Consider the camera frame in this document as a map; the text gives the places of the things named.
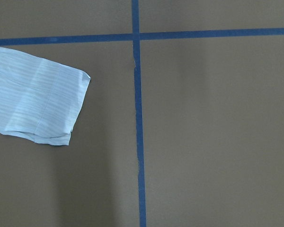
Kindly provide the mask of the light blue button-up shirt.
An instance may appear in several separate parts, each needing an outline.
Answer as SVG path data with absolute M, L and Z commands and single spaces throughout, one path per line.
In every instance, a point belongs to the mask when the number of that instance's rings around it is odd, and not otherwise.
M 0 133 L 67 146 L 89 83 L 82 70 L 0 47 Z

